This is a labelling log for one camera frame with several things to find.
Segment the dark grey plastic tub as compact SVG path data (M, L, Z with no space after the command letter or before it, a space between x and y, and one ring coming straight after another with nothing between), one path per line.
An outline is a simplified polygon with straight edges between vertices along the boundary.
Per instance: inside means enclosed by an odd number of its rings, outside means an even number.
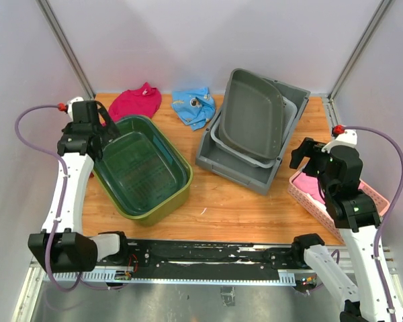
M283 110L283 96L273 83L237 68L226 88L219 137L251 158L274 159L281 150Z

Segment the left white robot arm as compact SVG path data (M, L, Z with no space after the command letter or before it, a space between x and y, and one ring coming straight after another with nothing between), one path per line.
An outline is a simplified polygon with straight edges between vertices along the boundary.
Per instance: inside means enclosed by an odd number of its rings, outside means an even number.
M40 232L30 234L28 247L49 274L90 272L108 258L121 266L130 259L130 248L122 231L83 234L82 212L89 177L102 161L105 147L121 136L99 102L75 97L56 109L67 113L57 151L58 176L52 203Z

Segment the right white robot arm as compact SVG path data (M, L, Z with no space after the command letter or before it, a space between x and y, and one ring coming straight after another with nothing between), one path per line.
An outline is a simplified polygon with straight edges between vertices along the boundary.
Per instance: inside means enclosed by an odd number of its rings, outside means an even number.
M403 306L392 279L386 276L384 251L377 237L381 219L373 199L360 188L363 162L350 145L329 144L305 138L292 151L290 168L307 157L303 172L314 177L324 193L324 204L343 238L355 279L333 260L316 233L301 235L292 243L291 260L298 268L311 268L341 310L341 321L403 321Z

